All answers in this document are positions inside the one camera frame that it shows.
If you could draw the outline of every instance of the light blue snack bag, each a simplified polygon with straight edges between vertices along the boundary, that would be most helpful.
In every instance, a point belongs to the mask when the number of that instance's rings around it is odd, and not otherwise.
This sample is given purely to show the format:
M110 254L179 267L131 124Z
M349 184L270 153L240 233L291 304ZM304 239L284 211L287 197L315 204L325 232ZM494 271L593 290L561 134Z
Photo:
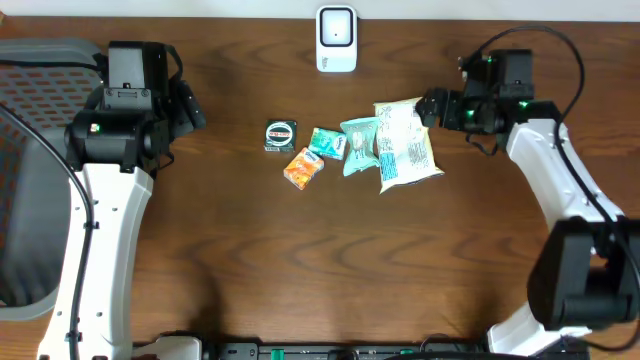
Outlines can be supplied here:
M356 171L363 171L371 166L380 167L380 161L373 154L373 140L376 137L380 119L377 117L345 121L340 128L347 135L350 145L347 161L342 174L349 176Z

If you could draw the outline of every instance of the small white box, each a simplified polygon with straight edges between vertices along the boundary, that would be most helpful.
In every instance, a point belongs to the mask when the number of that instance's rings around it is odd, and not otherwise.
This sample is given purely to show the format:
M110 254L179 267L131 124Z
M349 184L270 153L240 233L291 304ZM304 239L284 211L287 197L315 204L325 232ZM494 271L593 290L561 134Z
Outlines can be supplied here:
M316 66L322 72L350 72L358 59L356 11L327 5L316 13Z

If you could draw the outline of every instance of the snack packet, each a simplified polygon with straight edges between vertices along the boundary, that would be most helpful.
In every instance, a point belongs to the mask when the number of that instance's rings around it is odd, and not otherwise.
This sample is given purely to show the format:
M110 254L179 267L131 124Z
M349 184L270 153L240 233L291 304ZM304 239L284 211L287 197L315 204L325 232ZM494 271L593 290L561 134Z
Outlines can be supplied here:
M265 134L266 151L293 152L296 144L296 122L292 120L269 120Z
M284 177L300 190L304 190L311 178L324 168L324 161L306 147L284 169Z
M410 184L444 174L436 167L428 128L422 126L415 104L420 98L376 103L378 156L383 193L395 185Z
M313 129L309 150L320 155L337 160L344 157L344 149L347 147L347 137L337 131Z
M347 161L344 163L342 174L349 176L356 171L363 171L371 166L380 166L380 161L373 154L373 140L376 137L377 117L362 118L345 121L340 128L347 135L350 144Z

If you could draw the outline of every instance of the wooden table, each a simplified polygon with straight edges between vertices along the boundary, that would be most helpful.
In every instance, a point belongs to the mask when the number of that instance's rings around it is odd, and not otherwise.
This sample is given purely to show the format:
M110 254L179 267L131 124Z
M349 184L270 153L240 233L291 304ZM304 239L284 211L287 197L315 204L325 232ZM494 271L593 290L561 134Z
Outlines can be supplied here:
M310 20L8 18L2 38L152 40L178 49L208 125L173 145L140 231L131 309L136 341L191 329L265 342L419 341L480 336L526 300L547 237L517 166L460 133L430 132L445 176L378 195L375 169L348 178L328 159L304 191L266 153L265 122L338 129L373 102L461 88L458 56L509 22L360 21L358 68L315 68ZM640 24L554 23L582 51L587 82L567 120L607 195L640 216ZM516 34L496 46L535 50L540 98L566 106L577 67L558 40ZM34 359L48 316L0 324L0 358ZM621 343L629 326L593 338ZM640 356L640 351L623 358ZM604 358L594 354L594 358Z

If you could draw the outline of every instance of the white snack bag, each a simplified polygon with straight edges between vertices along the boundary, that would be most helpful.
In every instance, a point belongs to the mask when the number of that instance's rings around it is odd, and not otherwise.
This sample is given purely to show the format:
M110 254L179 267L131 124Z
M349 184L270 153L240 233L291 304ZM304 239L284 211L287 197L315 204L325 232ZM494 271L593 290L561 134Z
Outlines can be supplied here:
M429 129L422 126L415 105L420 98L376 103L378 158L382 194L395 185L410 184L444 172L436 166Z

